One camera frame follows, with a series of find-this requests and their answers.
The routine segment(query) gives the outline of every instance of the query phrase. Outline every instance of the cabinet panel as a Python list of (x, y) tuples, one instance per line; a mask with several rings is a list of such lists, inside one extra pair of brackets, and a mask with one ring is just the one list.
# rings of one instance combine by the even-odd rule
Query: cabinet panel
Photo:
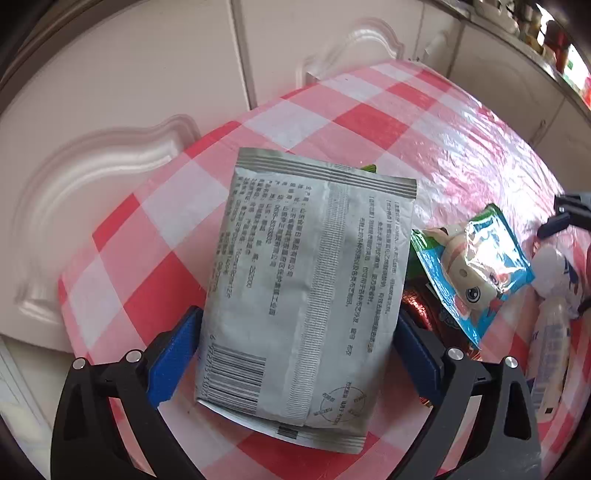
[(535, 150), (567, 192), (591, 190), (591, 125), (570, 101)]
[(240, 6), (258, 105), (301, 86), (318, 60), (320, 70), (334, 74), (398, 52), (411, 58), (423, 9), (418, 0), (241, 0)]
[(247, 110), (226, 2), (140, 2), (62, 49), (0, 119), (0, 333), (68, 350), (66, 262), (149, 170)]
[(550, 124), (563, 98), (523, 55), (469, 25), (450, 80), (493, 110), (526, 141)]
[(415, 58), (447, 76), (462, 30), (462, 23), (430, 4), (425, 4)]

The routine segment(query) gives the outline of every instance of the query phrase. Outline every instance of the plastic table cover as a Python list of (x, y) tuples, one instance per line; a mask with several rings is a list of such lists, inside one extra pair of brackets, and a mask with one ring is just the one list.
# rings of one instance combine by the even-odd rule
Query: plastic table cover
[[(416, 228), (463, 221), (487, 203), (504, 212), (531, 257), (538, 226), (562, 189), (530, 146), (478, 100), (427, 67), (391, 61), (307, 86), (212, 131), (159, 168), (96, 229), (59, 279), (67, 332), (93, 363), (144, 349), (191, 304), (204, 305), (228, 185), (240, 147), (273, 148), (378, 173), (417, 178)], [(590, 237), (569, 228), (551, 241), (583, 278)], [(511, 354), (525, 368), (538, 300), (524, 287), (483, 339), (486, 361)], [(564, 394), (539, 424), (548, 474), (589, 398), (590, 332), (575, 320)], [(429, 414), (393, 354), (365, 447), (347, 455), (255, 433), (193, 402), (194, 364), (159, 409), (208, 479), (386, 478)], [(113, 402), (132, 456), (149, 470)], [(473, 398), (441, 471), (453, 468), (478, 409)]]

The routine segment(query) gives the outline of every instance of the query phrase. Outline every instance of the pink and white checkered tablecloth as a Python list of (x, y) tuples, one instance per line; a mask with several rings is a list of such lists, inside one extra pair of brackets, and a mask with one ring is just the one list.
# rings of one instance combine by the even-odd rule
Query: pink and white checkered tablecloth
[[(476, 99), (428, 68), (392, 61), (346, 73), (269, 102), (205, 135), (154, 172), (96, 229), (59, 280), (67, 331), (78, 356), (119, 360), (203, 306), (228, 185), (239, 147), (273, 148), (317, 160), (418, 179), (415, 227), (466, 220), (487, 203), (505, 213), (529, 254), (560, 185), (525, 141)], [(557, 241), (585, 286), (587, 233)], [(485, 360), (524, 366), (537, 317), (531, 287), (497, 315)], [(569, 371), (554, 420), (539, 425), (547, 474), (576, 428), (591, 390), (591, 329), (573, 323)], [(193, 402), (194, 365), (160, 405), (170, 429), (210, 480), (386, 478), (428, 416), (394, 355), (359, 455), (314, 450), (254, 433)], [(119, 427), (145, 467), (120, 406)], [(471, 403), (442, 471), (467, 441)]]

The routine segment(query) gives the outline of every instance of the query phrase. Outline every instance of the plastic bottle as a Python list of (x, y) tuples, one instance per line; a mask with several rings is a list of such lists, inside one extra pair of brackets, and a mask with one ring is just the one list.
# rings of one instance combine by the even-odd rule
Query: plastic bottle
[(547, 299), (563, 297), (570, 318), (578, 318), (577, 309), (583, 297), (579, 275), (566, 257), (552, 245), (543, 245), (531, 261), (535, 279), (531, 286), (538, 295)]
[(540, 305), (525, 376), (539, 423), (552, 420), (556, 414), (569, 352), (570, 319), (567, 304), (562, 297), (551, 297)]

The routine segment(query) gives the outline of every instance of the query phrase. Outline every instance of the metal screw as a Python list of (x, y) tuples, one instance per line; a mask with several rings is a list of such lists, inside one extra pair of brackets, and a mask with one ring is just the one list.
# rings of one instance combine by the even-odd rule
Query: metal screw
[(130, 364), (134, 364), (136, 362), (139, 362), (140, 358), (142, 358), (142, 352), (140, 352), (139, 350), (132, 350), (130, 352), (127, 352), (127, 355), (125, 355), (125, 359)]
[(512, 356), (505, 358), (505, 364), (510, 368), (517, 368), (517, 365), (519, 365), (517, 360)]
[(449, 358), (453, 358), (454, 360), (461, 360), (464, 358), (464, 352), (462, 352), (459, 348), (450, 348), (447, 351), (447, 356)]
[(82, 370), (86, 366), (86, 360), (82, 357), (77, 358), (72, 362), (74, 370)]

